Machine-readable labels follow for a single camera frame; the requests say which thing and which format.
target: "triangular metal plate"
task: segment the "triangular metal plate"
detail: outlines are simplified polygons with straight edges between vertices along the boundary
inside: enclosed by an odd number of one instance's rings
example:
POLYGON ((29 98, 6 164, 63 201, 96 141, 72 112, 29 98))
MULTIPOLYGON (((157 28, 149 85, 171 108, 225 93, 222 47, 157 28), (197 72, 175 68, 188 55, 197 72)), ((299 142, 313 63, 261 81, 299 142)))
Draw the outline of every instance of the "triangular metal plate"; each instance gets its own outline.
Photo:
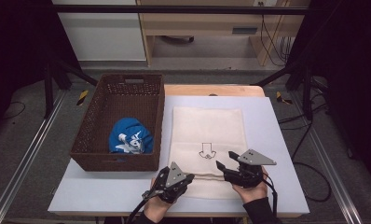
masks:
POLYGON ((176 164, 176 162, 172 162, 170 171, 168 173, 168 179, 166 180, 166 186, 170 187, 172 185, 175 185, 183 180, 186 179, 186 175, 183 173, 183 171, 179 168, 179 166, 176 164))
POLYGON ((241 154, 238 161, 250 165, 276 165, 275 161, 252 149, 241 154))

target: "folded blue t-shirt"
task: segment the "folded blue t-shirt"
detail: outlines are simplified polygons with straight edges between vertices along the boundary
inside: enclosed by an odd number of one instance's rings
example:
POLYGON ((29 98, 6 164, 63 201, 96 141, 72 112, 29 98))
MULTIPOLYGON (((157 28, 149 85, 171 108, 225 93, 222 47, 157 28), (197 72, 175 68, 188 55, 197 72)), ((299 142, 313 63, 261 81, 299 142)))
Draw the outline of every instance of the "folded blue t-shirt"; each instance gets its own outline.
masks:
POLYGON ((112 153, 151 153, 153 145, 153 136, 134 118, 117 121, 109 136, 109 149, 112 153))

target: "human hand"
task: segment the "human hand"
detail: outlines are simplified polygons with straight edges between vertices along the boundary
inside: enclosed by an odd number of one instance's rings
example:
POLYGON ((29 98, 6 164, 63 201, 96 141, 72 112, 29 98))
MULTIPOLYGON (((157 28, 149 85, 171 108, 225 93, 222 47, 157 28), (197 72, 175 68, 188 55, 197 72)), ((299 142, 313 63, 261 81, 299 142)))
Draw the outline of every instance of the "human hand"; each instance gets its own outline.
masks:
MULTIPOLYGON (((266 175, 263 175, 264 179, 267 179, 267 171, 265 170, 264 166, 262 166, 262 172, 266 175)), ((267 184, 261 181, 257 186, 254 188, 244 189, 241 186, 232 184, 232 188, 240 195, 241 200, 243 203, 249 203, 251 201, 266 198, 268 195, 268 187, 267 184)))
MULTIPOLYGON (((151 186, 154 185, 155 180, 155 178, 151 180, 151 186)), ((159 223, 172 205, 173 203, 165 203, 157 196, 149 199, 144 205, 144 214, 151 221, 159 223)))

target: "white table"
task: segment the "white table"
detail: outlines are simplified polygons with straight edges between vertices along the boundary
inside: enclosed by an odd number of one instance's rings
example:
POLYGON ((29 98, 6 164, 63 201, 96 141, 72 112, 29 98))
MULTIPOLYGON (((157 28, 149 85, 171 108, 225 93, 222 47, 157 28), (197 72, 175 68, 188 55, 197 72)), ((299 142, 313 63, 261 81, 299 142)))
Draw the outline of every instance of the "white table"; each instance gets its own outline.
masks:
MULTIPOLYGON (((170 96, 165 99, 159 170, 168 165, 175 105, 206 108, 241 108, 249 148, 278 164, 265 166, 278 191, 278 217, 309 212, 279 124, 267 97, 170 96)), ((157 172, 85 172, 70 160, 49 212, 61 216, 127 216, 142 200, 157 172)), ((270 203, 272 196, 268 193, 270 203)), ((245 217, 240 199, 207 200, 182 196, 168 217, 245 217)))

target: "folded cloth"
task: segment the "folded cloth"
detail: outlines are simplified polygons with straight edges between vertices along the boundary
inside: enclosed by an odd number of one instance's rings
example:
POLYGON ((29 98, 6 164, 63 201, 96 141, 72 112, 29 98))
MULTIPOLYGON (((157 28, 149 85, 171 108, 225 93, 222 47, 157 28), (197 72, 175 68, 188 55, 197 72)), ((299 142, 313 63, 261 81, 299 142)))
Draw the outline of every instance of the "folded cloth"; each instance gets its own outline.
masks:
POLYGON ((232 188, 226 190, 227 195, 223 195, 220 189, 212 189, 207 185, 213 183, 215 186, 227 186, 224 183, 216 183, 224 182, 224 178, 223 172, 217 169, 215 162, 220 161, 226 168, 236 170, 239 163, 230 159, 228 152, 233 151, 240 155, 246 150, 247 143, 240 109, 179 106, 173 108, 169 162, 175 161, 184 173, 195 175, 194 181, 197 181, 196 185, 199 186, 195 191, 193 188, 188 190, 187 196, 239 198, 232 193, 232 188), (209 189, 209 193, 203 192, 203 186, 209 189))
POLYGON ((110 132, 109 150, 112 153, 151 153, 153 145, 153 136, 138 119, 121 119, 110 132))

